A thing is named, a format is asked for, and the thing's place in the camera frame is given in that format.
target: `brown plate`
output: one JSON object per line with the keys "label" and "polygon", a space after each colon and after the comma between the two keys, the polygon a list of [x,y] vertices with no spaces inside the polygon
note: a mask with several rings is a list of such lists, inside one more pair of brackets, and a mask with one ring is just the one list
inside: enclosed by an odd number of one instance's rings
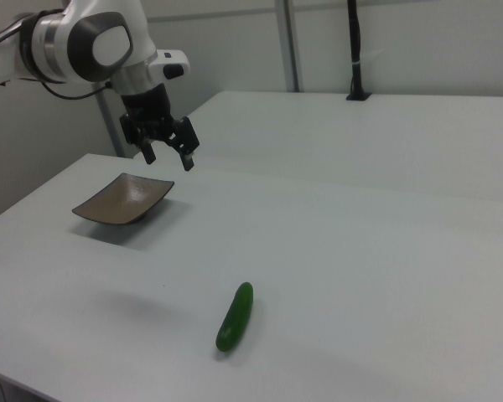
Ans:
{"label": "brown plate", "polygon": [[174,186],[174,182],[121,173],[73,213],[100,224],[131,224],[143,216]]}

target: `table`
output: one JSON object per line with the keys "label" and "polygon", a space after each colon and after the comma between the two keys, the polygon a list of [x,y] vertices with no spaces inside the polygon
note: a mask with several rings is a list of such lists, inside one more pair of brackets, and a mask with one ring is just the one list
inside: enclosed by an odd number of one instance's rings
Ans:
{"label": "table", "polygon": [[[201,168],[503,201],[503,98],[221,92],[190,115]],[[179,163],[161,142],[156,163]],[[142,159],[142,154],[135,156]]]}

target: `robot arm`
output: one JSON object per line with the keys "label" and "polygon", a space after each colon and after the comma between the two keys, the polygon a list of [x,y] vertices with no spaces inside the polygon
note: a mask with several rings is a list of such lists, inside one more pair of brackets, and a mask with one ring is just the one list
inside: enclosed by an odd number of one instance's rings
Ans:
{"label": "robot arm", "polygon": [[189,119],[170,113],[164,83],[189,73],[179,50],[157,50],[139,0],[72,0],[65,10],[22,15],[0,32],[0,84],[111,81],[127,113],[125,138],[155,160],[150,140],[174,148],[190,170],[199,145]]}

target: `square plate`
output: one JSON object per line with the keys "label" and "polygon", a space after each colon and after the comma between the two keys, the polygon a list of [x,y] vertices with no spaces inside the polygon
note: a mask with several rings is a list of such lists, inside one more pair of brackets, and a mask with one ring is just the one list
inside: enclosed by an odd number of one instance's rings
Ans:
{"label": "square plate", "polygon": [[174,182],[121,173],[99,193],[73,209],[82,218],[100,224],[132,224],[159,203]]}

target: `wall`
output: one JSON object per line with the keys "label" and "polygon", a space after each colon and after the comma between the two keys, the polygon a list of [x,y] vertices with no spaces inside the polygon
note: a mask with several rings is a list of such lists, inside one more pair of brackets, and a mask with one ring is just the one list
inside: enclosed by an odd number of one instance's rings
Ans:
{"label": "wall", "polygon": [[[0,28],[17,13],[60,4],[0,0]],[[79,95],[92,89],[60,90]],[[114,153],[95,99],[60,100],[30,82],[0,87],[0,213],[88,152]]]}
{"label": "wall", "polygon": [[[503,0],[361,0],[364,88],[503,96]],[[303,89],[348,92],[345,0],[293,0]]]}

